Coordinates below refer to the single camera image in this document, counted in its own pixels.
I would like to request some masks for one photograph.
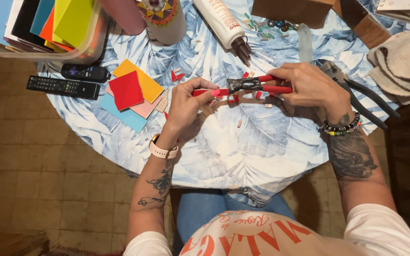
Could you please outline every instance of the watch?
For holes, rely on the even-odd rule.
[[[176,154],[178,153],[178,146],[175,146],[171,150],[163,150],[160,149],[156,146],[156,141],[159,138],[159,133],[153,136],[151,141],[149,142],[149,150],[151,151],[151,154],[154,156],[157,156],[159,158],[164,158],[164,159],[172,159],[176,157]]]

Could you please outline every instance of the person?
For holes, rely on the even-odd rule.
[[[285,63],[268,73],[292,85],[293,93],[278,95],[282,100],[295,106],[321,107],[329,126],[351,126],[356,115],[358,120],[349,93],[318,67]],[[211,90],[192,97],[199,87]],[[168,120],[156,147],[167,151],[175,148],[181,131],[194,121],[199,107],[214,104],[217,88],[202,78],[174,87]],[[396,212],[373,147],[357,126],[353,132],[347,131],[341,136],[329,135],[328,145],[347,220],[344,239],[322,237],[296,222],[280,194],[265,207],[254,208],[234,201],[225,192],[202,189],[181,197],[177,230],[184,247],[179,254],[410,256],[410,229]],[[152,154],[135,184],[125,256],[172,255],[163,222],[171,178],[172,159]]]

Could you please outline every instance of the black pliers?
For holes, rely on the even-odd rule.
[[[393,108],[391,108],[389,104],[387,104],[387,102],[385,102],[384,99],[382,99],[377,93],[373,92],[368,87],[356,81],[349,80],[348,77],[344,78],[345,74],[342,73],[341,69],[336,67],[333,62],[331,61],[323,62],[320,68],[322,71],[324,71],[325,74],[327,74],[337,84],[339,84],[339,86],[341,86],[344,90],[349,92],[350,103],[356,109],[356,111],[359,112],[361,115],[365,116],[366,118],[368,118],[371,122],[373,122],[373,124],[377,125],[378,127],[381,127],[381,129],[387,130],[388,127],[383,121],[381,121],[377,116],[373,115],[368,109],[366,109],[359,102],[359,100],[354,95],[351,89],[354,89],[366,95],[368,98],[373,100],[376,104],[378,104],[379,107],[389,116],[392,116],[395,118],[400,117],[400,114],[398,114]]]

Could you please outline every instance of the blue leaf tablecloth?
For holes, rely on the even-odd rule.
[[[252,0],[247,2],[224,0],[228,8],[242,21],[250,13]],[[361,0],[372,9],[372,0]],[[193,8],[192,2],[182,0],[188,31],[185,38],[173,46],[154,46],[146,33],[128,36],[111,24],[101,65],[113,71],[124,59],[129,59],[165,89],[172,88],[170,73],[181,68],[183,81],[203,77],[220,87],[227,78],[240,78],[252,70],[255,76],[281,66],[284,62],[298,62],[298,35],[261,41],[260,36],[247,29],[252,52],[251,67],[238,57],[224,51],[205,22]],[[253,17],[256,21],[263,18]],[[410,31],[410,25],[383,17],[379,20],[392,34]],[[382,94],[366,74],[372,68],[366,60],[368,48],[350,28],[331,10],[325,26],[312,30],[313,59],[331,60],[349,77],[381,95],[392,108],[398,105]],[[38,63],[41,76],[62,78],[61,64]],[[108,83],[101,85],[100,97]],[[366,96],[355,92],[361,103],[380,119],[388,118],[379,106]],[[115,116],[90,101],[48,95],[61,118],[97,152],[123,167],[131,177],[142,171],[150,156],[148,144],[165,123],[164,114],[156,112],[140,134],[134,132]],[[309,108],[299,108],[289,116],[282,102],[269,98],[264,92],[256,101],[251,94],[241,97],[240,104],[229,106],[224,101],[213,108],[202,108],[194,123],[180,138],[181,154],[174,166],[173,184],[192,188],[236,189],[234,197],[253,206],[264,205],[272,195],[328,160],[327,145],[320,137],[318,125],[312,120]],[[273,108],[265,108],[272,103]],[[366,133],[376,125],[363,118]]]

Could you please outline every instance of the beige towel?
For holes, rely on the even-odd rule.
[[[410,104],[410,32],[397,33],[371,49],[368,60],[375,66],[368,74],[381,89]]]

